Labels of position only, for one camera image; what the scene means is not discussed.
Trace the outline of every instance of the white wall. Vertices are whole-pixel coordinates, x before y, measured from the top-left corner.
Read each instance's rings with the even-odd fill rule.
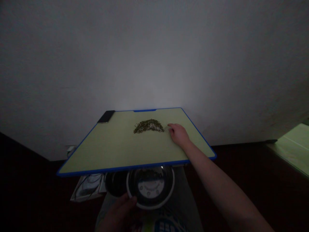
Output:
[[[66,157],[105,110],[183,107],[211,145],[309,115],[307,1],[4,1],[0,131]]]

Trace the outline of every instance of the fingers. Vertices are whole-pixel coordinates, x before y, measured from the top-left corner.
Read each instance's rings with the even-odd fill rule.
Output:
[[[127,214],[130,212],[131,209],[134,208],[134,206],[137,203],[137,198],[134,196],[131,199],[129,199],[126,203],[124,203],[119,209],[118,209],[118,217],[119,218],[125,218]]]
[[[129,199],[128,193],[125,193],[121,197],[117,199],[117,201],[110,207],[110,211],[115,211],[118,209],[120,206],[122,206],[124,203],[126,203]]]
[[[171,136],[173,137],[174,136],[174,130],[169,128],[168,131],[170,132]]]
[[[168,126],[170,126],[173,130],[176,130],[177,129],[177,125],[176,124],[168,124]]]

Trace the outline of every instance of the dark floor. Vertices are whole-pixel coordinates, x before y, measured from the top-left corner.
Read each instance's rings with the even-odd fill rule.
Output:
[[[59,178],[63,163],[48,162],[0,135],[4,222],[32,231],[94,231],[102,198],[72,203],[78,177]],[[263,144],[214,147],[215,163],[249,196],[275,231],[309,231],[309,180]],[[205,231],[229,231],[191,165],[187,179]]]

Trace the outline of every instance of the black phone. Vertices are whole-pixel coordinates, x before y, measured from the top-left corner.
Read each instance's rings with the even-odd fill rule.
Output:
[[[102,117],[99,119],[97,123],[108,123],[110,118],[113,116],[115,111],[105,111],[105,113],[102,115]]]

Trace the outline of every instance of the dried herb pile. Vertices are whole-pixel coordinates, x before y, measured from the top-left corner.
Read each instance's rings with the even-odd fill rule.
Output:
[[[142,133],[144,131],[158,131],[158,132],[164,132],[164,129],[161,125],[161,123],[158,120],[155,119],[149,119],[146,121],[141,121],[139,124],[135,125],[135,133]]]

